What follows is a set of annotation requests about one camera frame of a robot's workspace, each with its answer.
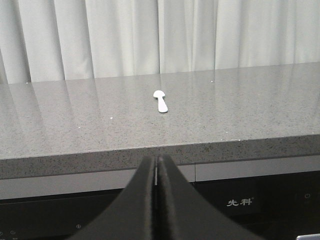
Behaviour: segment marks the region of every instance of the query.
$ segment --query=gray granite countertop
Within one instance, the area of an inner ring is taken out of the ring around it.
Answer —
[[[320,154],[320,63],[0,85],[0,179],[161,153],[178,164]]]

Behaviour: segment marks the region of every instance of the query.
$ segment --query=white plastic spoon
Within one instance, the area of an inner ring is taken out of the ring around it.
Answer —
[[[165,96],[165,93],[161,90],[157,90],[153,94],[153,97],[158,99],[158,111],[159,113],[162,113],[162,114],[168,112],[168,107],[165,103],[165,100],[163,99],[164,96]]]

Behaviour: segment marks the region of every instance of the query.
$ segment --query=spoon handle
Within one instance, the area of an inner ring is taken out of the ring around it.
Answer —
[[[168,107],[162,97],[158,97],[158,111],[162,114],[168,112]]]

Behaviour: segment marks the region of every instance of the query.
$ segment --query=curtain fold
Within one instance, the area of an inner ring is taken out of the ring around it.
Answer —
[[[320,0],[0,0],[0,83],[320,61]]]

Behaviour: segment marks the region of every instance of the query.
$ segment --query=countertop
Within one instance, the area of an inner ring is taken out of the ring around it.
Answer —
[[[181,165],[319,155],[320,63],[0,85],[0,179],[162,153]]]

